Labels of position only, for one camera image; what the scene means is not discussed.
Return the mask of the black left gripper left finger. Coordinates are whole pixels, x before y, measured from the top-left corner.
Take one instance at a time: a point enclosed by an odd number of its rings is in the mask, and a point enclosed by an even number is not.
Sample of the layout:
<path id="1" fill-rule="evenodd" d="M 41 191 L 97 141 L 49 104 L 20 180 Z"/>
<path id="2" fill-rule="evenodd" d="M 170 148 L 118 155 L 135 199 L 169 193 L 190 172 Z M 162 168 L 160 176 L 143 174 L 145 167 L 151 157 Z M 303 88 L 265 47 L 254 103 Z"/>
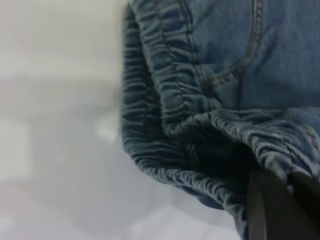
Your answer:
<path id="1" fill-rule="evenodd" d="M 250 240 L 282 240 L 282 221 L 288 211 L 287 189 L 272 172 L 254 170 L 247 195 L 247 222 Z"/>

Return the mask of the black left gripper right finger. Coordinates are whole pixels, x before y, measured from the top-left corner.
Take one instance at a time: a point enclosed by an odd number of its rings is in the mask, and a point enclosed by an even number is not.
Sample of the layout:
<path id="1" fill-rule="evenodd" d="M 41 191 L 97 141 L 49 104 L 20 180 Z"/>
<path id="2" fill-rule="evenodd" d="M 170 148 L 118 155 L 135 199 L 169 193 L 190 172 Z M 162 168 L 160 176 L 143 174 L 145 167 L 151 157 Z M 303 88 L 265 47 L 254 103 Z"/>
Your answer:
<path id="1" fill-rule="evenodd" d="M 303 173 L 290 173 L 288 183 L 293 188 L 293 197 L 310 221 L 309 227 L 320 239 L 320 183 Z"/>

